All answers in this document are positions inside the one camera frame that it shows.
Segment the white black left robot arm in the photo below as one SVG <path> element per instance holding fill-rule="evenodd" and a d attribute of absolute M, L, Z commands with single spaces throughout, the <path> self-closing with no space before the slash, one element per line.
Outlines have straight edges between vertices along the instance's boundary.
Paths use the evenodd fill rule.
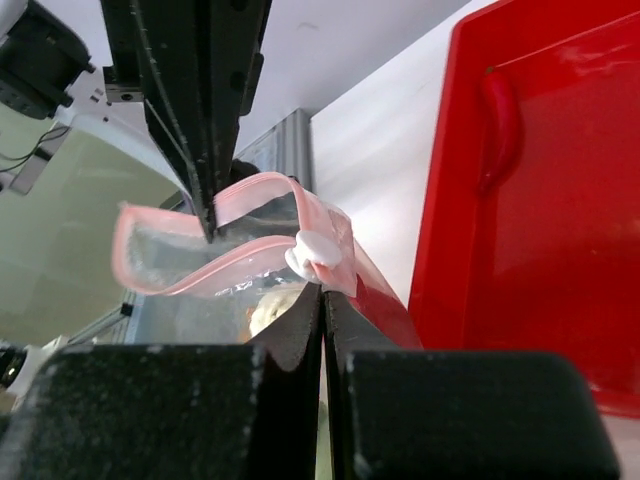
<path fill-rule="evenodd" d="M 1 101 L 84 131 L 167 176 L 213 239 L 241 117 L 264 58 L 267 1 L 105 1 L 113 62 L 37 1 L 1 5 Z"/>

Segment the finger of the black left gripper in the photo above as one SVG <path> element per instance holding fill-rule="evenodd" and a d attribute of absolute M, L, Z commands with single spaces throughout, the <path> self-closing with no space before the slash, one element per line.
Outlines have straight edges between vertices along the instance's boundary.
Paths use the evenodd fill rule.
<path fill-rule="evenodd" d="M 199 87 L 207 146 L 199 217 L 212 238 L 218 227 L 214 197 L 229 185 L 239 120 L 251 112 L 264 65 L 261 47 L 271 3 L 201 1 L 199 7 Z"/>
<path fill-rule="evenodd" d="M 112 79 L 141 96 L 151 138 L 182 182 L 205 238 L 213 238 L 211 118 L 201 69 L 206 1 L 102 1 Z"/>

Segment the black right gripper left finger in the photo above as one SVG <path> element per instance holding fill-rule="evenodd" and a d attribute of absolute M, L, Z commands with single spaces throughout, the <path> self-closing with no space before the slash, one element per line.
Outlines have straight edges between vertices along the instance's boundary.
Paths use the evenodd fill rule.
<path fill-rule="evenodd" d="M 76 346 L 1 436 L 5 479 L 310 479 L 320 290 L 241 345 Z"/>

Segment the clear zip top bag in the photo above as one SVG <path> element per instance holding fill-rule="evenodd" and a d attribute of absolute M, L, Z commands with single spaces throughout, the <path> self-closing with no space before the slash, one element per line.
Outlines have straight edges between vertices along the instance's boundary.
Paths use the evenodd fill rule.
<path fill-rule="evenodd" d="M 274 172 L 226 188 L 214 203 L 224 232 L 213 241 L 194 215 L 123 205 L 112 242 L 116 280 L 147 296 L 207 300 L 314 284 L 343 294 L 395 344 L 420 347 L 407 309 L 338 207 Z"/>

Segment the yellow ginger root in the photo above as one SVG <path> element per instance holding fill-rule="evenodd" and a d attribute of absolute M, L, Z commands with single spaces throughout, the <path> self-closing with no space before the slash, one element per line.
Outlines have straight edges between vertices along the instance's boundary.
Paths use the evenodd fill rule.
<path fill-rule="evenodd" d="M 254 338 L 286 313 L 300 293 L 300 290 L 284 289 L 265 294 L 258 304 L 248 311 L 250 337 Z"/>

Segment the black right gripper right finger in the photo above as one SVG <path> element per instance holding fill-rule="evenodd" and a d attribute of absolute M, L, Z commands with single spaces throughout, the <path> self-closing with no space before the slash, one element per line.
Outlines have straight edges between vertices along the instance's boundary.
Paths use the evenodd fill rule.
<path fill-rule="evenodd" d="M 616 479 L 586 381 L 531 351 L 393 343 L 339 293 L 324 297 L 338 479 Z"/>

